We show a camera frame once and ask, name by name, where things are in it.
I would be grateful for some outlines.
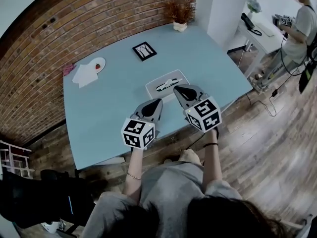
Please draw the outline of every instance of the flower vase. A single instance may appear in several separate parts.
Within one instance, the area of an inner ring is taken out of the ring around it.
[[[179,32],[184,32],[185,29],[187,28],[187,24],[180,24],[180,23],[177,23],[177,22],[173,22],[173,28],[174,30],[176,31],[179,31]]]
[[[248,15],[247,15],[247,16],[248,16],[248,18],[252,21],[252,18],[253,18],[253,12],[251,12],[251,11],[250,11],[250,12],[248,13]]]

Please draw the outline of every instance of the white tray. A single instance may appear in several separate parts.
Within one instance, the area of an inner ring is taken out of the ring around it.
[[[145,88],[151,99],[160,98],[166,103],[175,98],[174,87],[184,84],[189,85],[187,78],[180,70],[175,70],[147,83]]]

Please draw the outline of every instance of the pink object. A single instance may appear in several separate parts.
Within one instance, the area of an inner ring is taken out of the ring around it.
[[[70,64],[68,66],[66,66],[64,69],[63,69],[63,75],[64,76],[67,76],[76,66],[73,65],[73,64]]]

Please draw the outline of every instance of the table leg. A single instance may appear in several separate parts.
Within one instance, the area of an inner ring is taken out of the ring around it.
[[[246,47],[245,47],[245,51],[249,51],[249,49],[250,49],[250,47],[251,47],[251,45],[252,45],[252,42],[250,42],[249,40],[247,40],[247,42],[246,42]]]
[[[256,58],[254,58],[253,62],[250,64],[249,68],[244,73],[246,78],[250,77],[251,73],[259,66],[259,64],[261,63],[261,60],[263,59],[264,56],[265,56],[265,52],[260,50],[258,55],[256,56]]]

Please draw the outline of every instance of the long dark hair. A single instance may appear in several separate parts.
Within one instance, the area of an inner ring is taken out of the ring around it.
[[[152,204],[147,209],[141,206],[127,206],[121,211],[121,218],[116,219],[104,238],[154,238],[159,227],[159,213]]]
[[[251,202],[223,197],[193,199],[188,206],[191,237],[286,238],[284,227]]]

